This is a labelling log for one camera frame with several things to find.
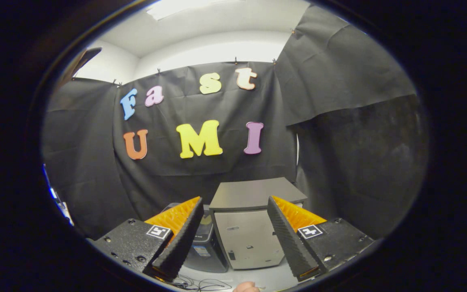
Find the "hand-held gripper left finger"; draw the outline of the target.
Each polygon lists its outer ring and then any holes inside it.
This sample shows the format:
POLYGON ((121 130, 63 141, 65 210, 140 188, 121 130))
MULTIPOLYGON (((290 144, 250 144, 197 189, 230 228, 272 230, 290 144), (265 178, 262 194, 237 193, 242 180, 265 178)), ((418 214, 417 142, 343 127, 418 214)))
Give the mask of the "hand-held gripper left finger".
POLYGON ((202 198, 191 198, 148 220, 125 220, 91 244, 136 272, 173 281, 192 247, 203 214, 202 198))

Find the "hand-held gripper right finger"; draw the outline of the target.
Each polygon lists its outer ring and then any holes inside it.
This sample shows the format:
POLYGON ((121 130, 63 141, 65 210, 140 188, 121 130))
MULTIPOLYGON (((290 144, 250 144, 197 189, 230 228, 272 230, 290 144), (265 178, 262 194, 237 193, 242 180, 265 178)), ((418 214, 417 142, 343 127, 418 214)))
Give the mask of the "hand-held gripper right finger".
POLYGON ((336 270, 375 242, 343 218, 326 220, 276 196, 268 199, 267 213, 298 281, 336 270))

